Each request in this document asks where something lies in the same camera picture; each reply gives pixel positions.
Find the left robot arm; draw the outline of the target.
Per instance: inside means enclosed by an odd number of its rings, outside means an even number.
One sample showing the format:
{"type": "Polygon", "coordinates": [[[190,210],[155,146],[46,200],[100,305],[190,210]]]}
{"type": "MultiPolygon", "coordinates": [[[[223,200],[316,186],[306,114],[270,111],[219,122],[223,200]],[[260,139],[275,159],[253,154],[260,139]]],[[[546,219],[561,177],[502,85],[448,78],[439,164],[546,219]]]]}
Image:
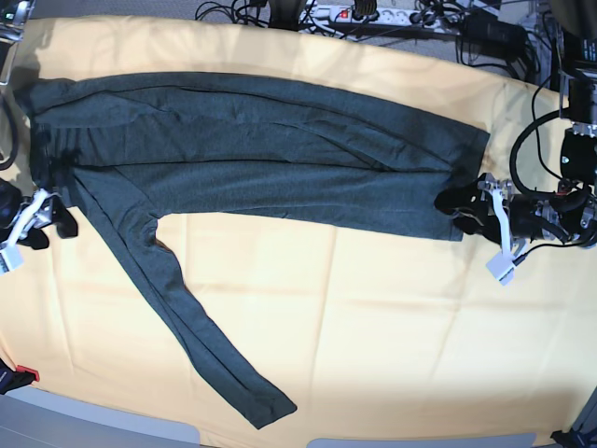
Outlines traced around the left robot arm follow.
{"type": "Polygon", "coordinates": [[[552,1],[549,8],[558,23],[553,41],[560,76],[558,109],[534,117],[517,137],[508,180],[486,173],[435,199],[436,209],[458,229],[498,244],[496,258],[506,265],[520,264],[530,254],[526,244],[532,241],[542,247],[596,245],[596,4],[552,1]],[[558,187],[530,189],[518,172],[522,144],[555,119],[571,123],[562,140],[558,187]]]}

